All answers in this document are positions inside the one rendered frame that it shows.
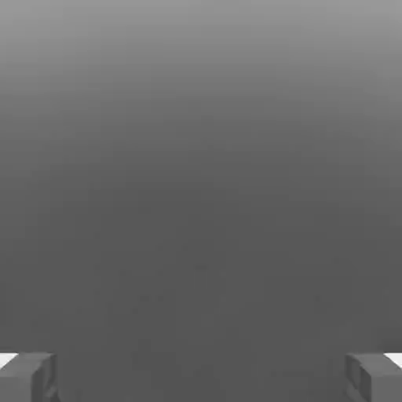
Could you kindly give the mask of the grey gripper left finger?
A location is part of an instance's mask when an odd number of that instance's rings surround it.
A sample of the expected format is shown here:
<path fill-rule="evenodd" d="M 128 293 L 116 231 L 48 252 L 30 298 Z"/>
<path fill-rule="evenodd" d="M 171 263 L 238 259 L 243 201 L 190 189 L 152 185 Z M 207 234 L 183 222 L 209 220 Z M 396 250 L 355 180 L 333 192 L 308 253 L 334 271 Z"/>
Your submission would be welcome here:
<path fill-rule="evenodd" d="M 0 402 L 59 402 L 57 355 L 0 353 Z"/>

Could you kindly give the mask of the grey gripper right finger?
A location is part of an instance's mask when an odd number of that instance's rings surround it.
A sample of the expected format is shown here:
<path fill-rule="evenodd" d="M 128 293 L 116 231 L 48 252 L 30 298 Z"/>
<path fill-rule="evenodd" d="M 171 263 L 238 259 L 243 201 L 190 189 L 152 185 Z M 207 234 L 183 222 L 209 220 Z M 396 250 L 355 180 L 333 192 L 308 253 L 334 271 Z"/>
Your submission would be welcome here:
<path fill-rule="evenodd" d="M 348 353 L 345 394 L 351 402 L 402 402 L 402 353 Z"/>

